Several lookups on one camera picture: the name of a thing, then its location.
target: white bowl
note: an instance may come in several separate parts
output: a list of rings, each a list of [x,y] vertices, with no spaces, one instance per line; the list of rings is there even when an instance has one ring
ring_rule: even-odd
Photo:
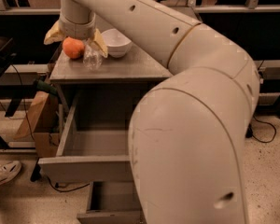
[[[115,58],[124,56],[133,44],[128,37],[115,28],[104,31],[102,36],[108,47],[109,55]]]

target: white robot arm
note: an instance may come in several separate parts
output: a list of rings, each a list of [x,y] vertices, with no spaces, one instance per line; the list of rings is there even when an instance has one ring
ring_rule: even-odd
[[[93,35],[95,14],[174,76],[133,112],[129,149],[148,224],[247,224],[242,150],[259,97],[253,60],[200,21],[152,0],[62,0],[60,26]]]

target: brown box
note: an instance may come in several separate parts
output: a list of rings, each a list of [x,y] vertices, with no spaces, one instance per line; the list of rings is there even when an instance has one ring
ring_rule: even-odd
[[[14,139],[32,134],[38,157],[54,157],[60,140],[59,134],[52,131],[57,124],[57,111],[57,97],[38,91],[27,112],[29,123],[27,119],[23,120]]]

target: orange ball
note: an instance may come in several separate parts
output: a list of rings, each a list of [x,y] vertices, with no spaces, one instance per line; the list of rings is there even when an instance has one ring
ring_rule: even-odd
[[[84,54],[85,45],[81,40],[67,37],[63,41],[63,51],[71,59],[80,58]]]

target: person's foot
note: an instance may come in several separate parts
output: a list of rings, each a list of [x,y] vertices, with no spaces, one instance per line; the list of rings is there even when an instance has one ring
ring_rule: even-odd
[[[13,161],[0,166],[0,185],[9,182],[20,171],[21,163],[19,161]]]

